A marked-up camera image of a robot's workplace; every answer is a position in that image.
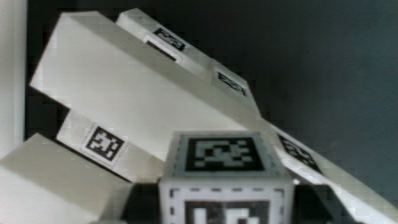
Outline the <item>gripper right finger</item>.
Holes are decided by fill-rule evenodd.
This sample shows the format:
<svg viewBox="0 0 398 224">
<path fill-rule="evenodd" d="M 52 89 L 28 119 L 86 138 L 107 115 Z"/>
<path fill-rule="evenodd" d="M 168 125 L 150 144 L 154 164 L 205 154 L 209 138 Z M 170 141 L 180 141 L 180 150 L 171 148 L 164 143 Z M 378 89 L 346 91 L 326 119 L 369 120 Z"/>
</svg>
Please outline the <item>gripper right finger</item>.
<svg viewBox="0 0 398 224">
<path fill-rule="evenodd" d="M 298 185 L 292 224 L 363 224 L 328 185 Z"/>
</svg>

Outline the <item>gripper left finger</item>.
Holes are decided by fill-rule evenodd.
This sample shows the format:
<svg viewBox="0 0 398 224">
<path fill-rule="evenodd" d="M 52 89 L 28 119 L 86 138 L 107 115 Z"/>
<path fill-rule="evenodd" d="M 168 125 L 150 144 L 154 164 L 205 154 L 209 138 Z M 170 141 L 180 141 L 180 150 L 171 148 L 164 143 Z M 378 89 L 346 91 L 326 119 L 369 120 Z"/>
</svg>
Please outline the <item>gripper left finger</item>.
<svg viewBox="0 0 398 224">
<path fill-rule="evenodd" d="M 90 224 L 161 224 L 161 193 L 155 183 L 134 186 L 122 215 Z"/>
</svg>

